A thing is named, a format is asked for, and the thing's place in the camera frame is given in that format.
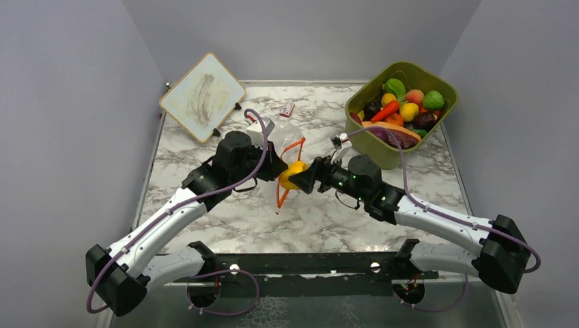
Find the yellow toy bell pepper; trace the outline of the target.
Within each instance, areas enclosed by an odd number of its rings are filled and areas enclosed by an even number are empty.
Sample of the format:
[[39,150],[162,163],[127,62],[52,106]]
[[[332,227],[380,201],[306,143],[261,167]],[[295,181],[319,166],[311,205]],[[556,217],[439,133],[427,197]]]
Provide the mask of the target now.
[[295,161],[288,166],[279,176],[279,184],[287,190],[299,190],[300,188],[290,181],[290,177],[308,169],[308,165],[303,161]]

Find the clear zip top bag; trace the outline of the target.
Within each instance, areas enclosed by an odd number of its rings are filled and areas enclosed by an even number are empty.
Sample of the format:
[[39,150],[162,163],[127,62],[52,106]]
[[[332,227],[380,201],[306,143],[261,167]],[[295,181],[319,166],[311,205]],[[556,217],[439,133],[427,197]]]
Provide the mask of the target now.
[[[269,140],[273,142],[277,154],[288,164],[288,166],[295,161],[303,161],[302,151],[306,138],[297,126],[290,123],[280,124],[274,128],[269,136]],[[292,190],[287,190],[280,186],[278,177],[275,189],[275,213],[277,215],[281,213],[283,204],[290,191]]]

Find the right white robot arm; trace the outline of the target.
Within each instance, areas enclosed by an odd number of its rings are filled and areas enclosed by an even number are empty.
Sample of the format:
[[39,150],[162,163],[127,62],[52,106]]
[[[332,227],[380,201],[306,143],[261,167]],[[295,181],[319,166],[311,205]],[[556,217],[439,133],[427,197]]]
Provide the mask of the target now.
[[395,272],[410,278],[419,271],[449,271],[479,278],[490,288],[515,294],[531,257],[515,221],[462,215],[407,194],[382,180],[381,169],[366,155],[350,159],[347,168],[330,157],[318,157],[288,180],[310,194],[315,184],[323,193],[334,189],[363,204],[370,217],[422,230],[446,240],[446,245],[417,243],[394,259]]

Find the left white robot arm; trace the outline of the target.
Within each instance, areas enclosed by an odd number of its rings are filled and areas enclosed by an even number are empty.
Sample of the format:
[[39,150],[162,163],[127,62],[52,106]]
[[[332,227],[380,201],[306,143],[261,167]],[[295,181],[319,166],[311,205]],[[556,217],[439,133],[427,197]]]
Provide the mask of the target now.
[[91,314],[110,309],[123,316],[152,289],[184,277],[207,280],[220,269],[213,251],[194,242],[168,256],[160,250],[186,226],[210,212],[248,180],[273,181],[287,169],[272,141],[229,132],[216,153],[183,180],[181,187],[143,225],[108,247],[85,255]]

